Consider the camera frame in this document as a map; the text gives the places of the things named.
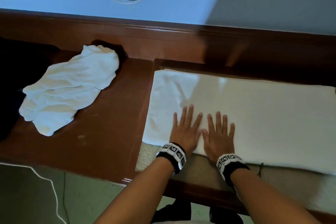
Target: floor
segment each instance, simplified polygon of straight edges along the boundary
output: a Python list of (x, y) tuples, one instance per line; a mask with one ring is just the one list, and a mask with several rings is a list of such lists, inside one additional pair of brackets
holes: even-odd
[[(59, 213), (66, 219), (62, 205), (63, 192), (70, 224), (92, 224), (123, 189), (107, 181), (65, 173), (49, 167), (36, 171), (53, 180), (59, 199)], [(163, 197), (158, 209), (174, 199)], [(38, 178), (30, 169), (0, 166), (0, 223), (61, 224), (56, 217), (55, 197), (50, 182)], [(192, 220), (209, 221), (209, 208), (192, 204)], [(243, 216), (245, 224), (253, 224)]]

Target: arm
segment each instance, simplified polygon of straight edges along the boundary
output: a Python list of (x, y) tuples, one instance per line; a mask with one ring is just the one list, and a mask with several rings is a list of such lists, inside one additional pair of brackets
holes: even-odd
[[(177, 114), (174, 113), (173, 128), (170, 142), (178, 143), (191, 154), (199, 140), (201, 131), (198, 127), (202, 120), (199, 114), (191, 126), (194, 107), (183, 108), (180, 124), (177, 124)], [(162, 198), (170, 176), (174, 172), (171, 162), (164, 158), (156, 158), (141, 174), (124, 188), (112, 203), (99, 216), (95, 224), (130, 224), (150, 223)]]
[[(218, 157), (234, 153), (233, 136), (235, 125), (231, 124), (228, 135), (228, 118), (216, 114), (216, 130), (211, 115), (208, 115), (209, 131), (202, 130), (204, 150), (216, 164)], [(296, 202), (279, 193), (248, 169), (237, 169), (230, 175), (234, 188), (239, 194), (255, 224), (318, 224), (315, 218)]]

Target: forearm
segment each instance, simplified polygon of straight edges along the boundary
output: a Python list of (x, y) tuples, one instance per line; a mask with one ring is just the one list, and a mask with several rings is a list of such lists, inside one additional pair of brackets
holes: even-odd
[(230, 178), (255, 224), (319, 223), (296, 202), (283, 196), (248, 169), (237, 169)]
[(173, 172), (168, 159), (156, 158), (120, 192), (95, 224), (150, 223)]

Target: hand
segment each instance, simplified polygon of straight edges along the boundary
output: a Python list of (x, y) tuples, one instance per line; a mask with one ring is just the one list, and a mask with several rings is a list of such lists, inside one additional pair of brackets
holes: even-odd
[(187, 115), (187, 107), (183, 107), (180, 124), (177, 124), (177, 113), (174, 113), (173, 128), (170, 134), (170, 142), (178, 143), (185, 150), (185, 154), (191, 154), (197, 147), (198, 140), (201, 136), (201, 130), (198, 127), (201, 124), (203, 114), (200, 113), (193, 126), (191, 120), (193, 119), (194, 106), (189, 106)]
[(216, 113), (216, 131), (212, 121), (211, 114), (208, 115), (209, 132), (206, 129), (202, 130), (204, 139), (204, 150), (210, 160), (217, 163), (217, 159), (228, 153), (235, 153), (233, 145), (233, 136), (235, 134), (235, 124), (230, 126), (230, 133), (228, 135), (228, 117), (223, 116), (223, 126), (221, 122), (221, 113)]

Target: right hand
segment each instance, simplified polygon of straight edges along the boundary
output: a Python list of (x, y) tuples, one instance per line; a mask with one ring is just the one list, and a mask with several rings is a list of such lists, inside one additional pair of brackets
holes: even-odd
[(230, 126), (228, 135), (228, 117), (223, 116), (223, 125), (221, 122), (221, 113), (216, 113), (216, 131), (212, 121), (211, 114), (208, 115), (209, 132), (202, 129), (204, 139), (204, 150), (210, 160), (217, 163), (217, 159), (223, 154), (235, 153), (233, 145), (233, 136), (235, 134), (235, 124)]

